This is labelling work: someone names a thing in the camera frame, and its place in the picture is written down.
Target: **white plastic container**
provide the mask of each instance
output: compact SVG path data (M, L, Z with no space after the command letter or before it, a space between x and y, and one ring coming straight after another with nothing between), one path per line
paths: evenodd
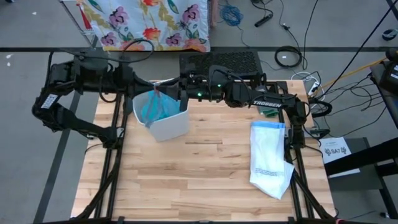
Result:
M149 100L148 92L132 99L134 115L136 115L138 123L142 125L145 124L142 122L141 110ZM156 141L166 141L187 134L189 132L188 108L186 111L174 116L154 121L149 127L149 132L155 137Z

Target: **blue plastic bag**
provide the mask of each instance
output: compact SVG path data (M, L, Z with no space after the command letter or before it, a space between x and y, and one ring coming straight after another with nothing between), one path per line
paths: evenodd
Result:
M141 110L142 122L147 128L155 121L180 113L180 101L176 101L160 91L152 90L147 94L149 101L145 103Z

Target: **pink flower print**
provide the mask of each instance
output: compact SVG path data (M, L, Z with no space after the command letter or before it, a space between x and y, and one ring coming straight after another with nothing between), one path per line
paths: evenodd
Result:
M179 46L182 38L180 36L180 33L174 34L171 37L166 38L166 44L171 46Z
M188 22L189 20L198 21L200 18L199 6L198 4L193 4L184 14L182 14L182 21Z
M111 24L117 27L119 24L126 25L129 16L124 12L123 7L119 6L113 13L109 16Z
M114 46L116 43L116 37L112 32L110 32L101 38L101 43L105 46Z

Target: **floral cloth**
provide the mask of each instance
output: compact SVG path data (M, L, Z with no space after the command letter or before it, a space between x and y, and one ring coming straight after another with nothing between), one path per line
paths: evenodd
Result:
M83 0L80 6L104 50L147 39L157 51L210 51L208 0ZM127 50L150 49L143 42Z

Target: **paper sheet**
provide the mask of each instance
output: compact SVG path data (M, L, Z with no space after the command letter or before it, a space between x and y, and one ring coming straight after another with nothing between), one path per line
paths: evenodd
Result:
M321 152L323 153L323 163L327 164L328 162L335 161L336 159L340 159L342 157L351 155L351 151L349 150L346 141L343 137L341 138L327 138L320 140L322 145L320 147ZM343 175L350 175L359 173L359 169L348 170L346 172L341 172L339 174L330 175L329 178L340 177Z

